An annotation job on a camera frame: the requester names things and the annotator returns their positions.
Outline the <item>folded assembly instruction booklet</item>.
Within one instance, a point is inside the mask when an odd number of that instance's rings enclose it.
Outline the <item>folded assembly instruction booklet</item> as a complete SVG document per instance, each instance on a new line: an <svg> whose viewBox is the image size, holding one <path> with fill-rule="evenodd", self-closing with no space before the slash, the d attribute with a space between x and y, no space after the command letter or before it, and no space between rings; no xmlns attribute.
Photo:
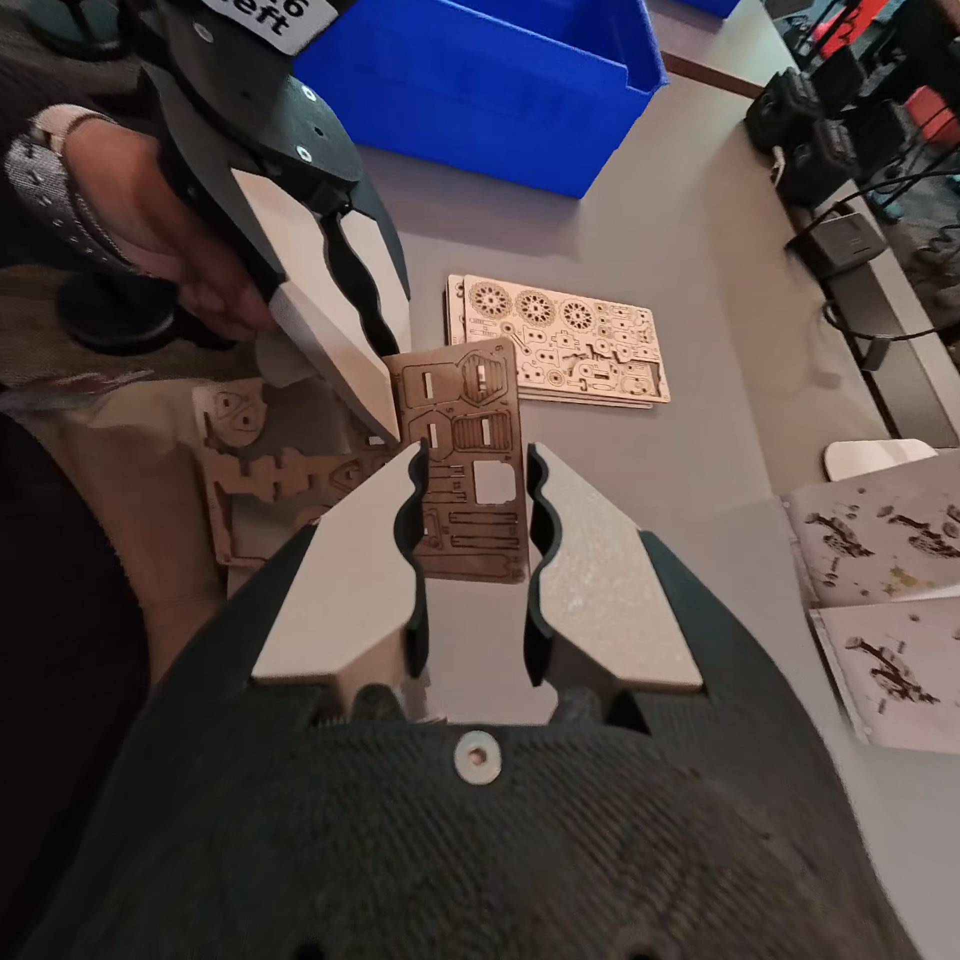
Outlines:
<svg viewBox="0 0 960 960"><path fill-rule="evenodd" d="M958 756L958 451L806 486L781 504L858 738Z"/></svg>

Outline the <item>person's left hand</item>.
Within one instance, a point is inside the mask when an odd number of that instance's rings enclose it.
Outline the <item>person's left hand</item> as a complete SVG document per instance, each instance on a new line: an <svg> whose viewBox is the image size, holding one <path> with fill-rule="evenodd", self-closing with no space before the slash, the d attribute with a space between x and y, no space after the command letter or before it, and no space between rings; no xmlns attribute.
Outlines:
<svg viewBox="0 0 960 960"><path fill-rule="evenodd" d="M167 182L159 141L88 118L64 140L66 170L94 219L141 273L172 282L214 333L249 341L278 325L234 250Z"/></svg>

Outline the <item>document stand with white base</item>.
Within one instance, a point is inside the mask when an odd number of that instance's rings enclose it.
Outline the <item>document stand with white base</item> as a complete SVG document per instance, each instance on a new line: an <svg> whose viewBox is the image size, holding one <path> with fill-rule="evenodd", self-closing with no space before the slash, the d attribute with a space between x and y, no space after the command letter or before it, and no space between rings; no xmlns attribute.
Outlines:
<svg viewBox="0 0 960 960"><path fill-rule="evenodd" d="M838 440L822 451L828 482L873 474L936 457L938 449L916 438Z"/></svg>

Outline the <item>wooden sheet with large cutouts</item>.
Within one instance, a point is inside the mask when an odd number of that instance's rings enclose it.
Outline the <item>wooden sheet with large cutouts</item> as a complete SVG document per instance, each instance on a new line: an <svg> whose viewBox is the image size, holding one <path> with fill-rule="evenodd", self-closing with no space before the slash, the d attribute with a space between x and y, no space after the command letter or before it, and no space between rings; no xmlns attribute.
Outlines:
<svg viewBox="0 0 960 960"><path fill-rule="evenodd" d="M192 391L214 554L257 570L397 453L319 378L260 377Z"/></svg>

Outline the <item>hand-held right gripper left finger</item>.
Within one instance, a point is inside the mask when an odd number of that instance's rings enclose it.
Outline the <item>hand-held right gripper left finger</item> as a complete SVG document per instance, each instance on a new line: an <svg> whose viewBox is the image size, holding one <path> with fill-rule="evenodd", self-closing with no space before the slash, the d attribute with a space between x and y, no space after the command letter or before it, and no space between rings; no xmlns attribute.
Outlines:
<svg viewBox="0 0 960 960"><path fill-rule="evenodd" d="M422 676L429 650L426 528L429 455L418 440L317 523L251 670L261 686L320 685L353 700L370 684Z"/></svg>

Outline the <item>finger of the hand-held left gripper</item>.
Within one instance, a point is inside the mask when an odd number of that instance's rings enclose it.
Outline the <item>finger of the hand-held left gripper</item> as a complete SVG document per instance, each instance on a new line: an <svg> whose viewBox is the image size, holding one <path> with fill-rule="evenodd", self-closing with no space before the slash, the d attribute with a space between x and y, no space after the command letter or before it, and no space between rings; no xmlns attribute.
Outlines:
<svg viewBox="0 0 960 960"><path fill-rule="evenodd" d="M401 440L390 375L337 285L312 212L269 178L232 170L284 273L270 299L282 331L348 409L386 445Z"/></svg>
<svg viewBox="0 0 960 960"><path fill-rule="evenodd" d="M374 186L322 186L324 260L376 356L412 350L410 283L402 242Z"/></svg>

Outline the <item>stack of wooden puzzle sheets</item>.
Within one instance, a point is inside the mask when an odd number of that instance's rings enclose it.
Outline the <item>stack of wooden puzzle sheets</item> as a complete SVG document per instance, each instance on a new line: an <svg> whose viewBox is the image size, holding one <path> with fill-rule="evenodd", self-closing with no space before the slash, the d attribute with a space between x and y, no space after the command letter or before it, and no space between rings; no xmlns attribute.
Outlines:
<svg viewBox="0 0 960 960"><path fill-rule="evenodd" d="M451 273L445 311L450 344L511 344L522 399L624 409L671 400L646 308Z"/></svg>

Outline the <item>black battery charger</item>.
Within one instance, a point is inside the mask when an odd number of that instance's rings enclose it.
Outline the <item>black battery charger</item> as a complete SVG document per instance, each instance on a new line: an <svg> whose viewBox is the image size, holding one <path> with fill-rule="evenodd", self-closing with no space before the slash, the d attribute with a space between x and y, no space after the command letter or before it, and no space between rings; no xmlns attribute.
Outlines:
<svg viewBox="0 0 960 960"><path fill-rule="evenodd" d="M858 151L841 119L813 123L807 139L787 154L775 187L788 206L817 209L848 182L861 176Z"/></svg>
<svg viewBox="0 0 960 960"><path fill-rule="evenodd" d="M814 124L825 118L811 80L796 68L774 75L747 109L744 126L751 146L771 156L805 142Z"/></svg>

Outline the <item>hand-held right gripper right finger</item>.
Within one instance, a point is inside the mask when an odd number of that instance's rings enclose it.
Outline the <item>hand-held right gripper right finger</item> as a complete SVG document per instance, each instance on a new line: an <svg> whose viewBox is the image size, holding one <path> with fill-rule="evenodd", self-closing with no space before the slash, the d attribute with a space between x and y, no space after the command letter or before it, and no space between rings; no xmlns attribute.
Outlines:
<svg viewBox="0 0 960 960"><path fill-rule="evenodd" d="M641 529L541 442L526 452L532 503L523 661L562 692L701 692L702 674Z"/></svg>

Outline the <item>grey desk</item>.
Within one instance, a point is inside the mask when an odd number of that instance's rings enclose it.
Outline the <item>grey desk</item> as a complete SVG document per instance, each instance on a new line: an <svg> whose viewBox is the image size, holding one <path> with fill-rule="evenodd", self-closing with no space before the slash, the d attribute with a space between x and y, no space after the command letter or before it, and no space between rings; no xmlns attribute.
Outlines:
<svg viewBox="0 0 960 960"><path fill-rule="evenodd" d="M875 870L924 958L958 955L958 758L854 734L810 632L780 497L821 450L882 436L792 222L742 126L747 98L673 74L579 201L361 147L397 226L414 348L443 342L448 275L652 310L672 400L629 412L529 403L540 441L652 530L760 641L831 751Z"/></svg>

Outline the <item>wooden sheet with slotted panels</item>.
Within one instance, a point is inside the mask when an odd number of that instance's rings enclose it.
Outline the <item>wooden sheet with slotted panels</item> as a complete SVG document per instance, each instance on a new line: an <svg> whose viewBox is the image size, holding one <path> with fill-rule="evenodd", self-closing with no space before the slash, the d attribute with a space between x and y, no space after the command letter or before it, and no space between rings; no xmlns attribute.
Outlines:
<svg viewBox="0 0 960 960"><path fill-rule="evenodd" d="M515 348L486 339L384 358L400 437L429 481L414 552L426 578L523 583L529 533Z"/></svg>

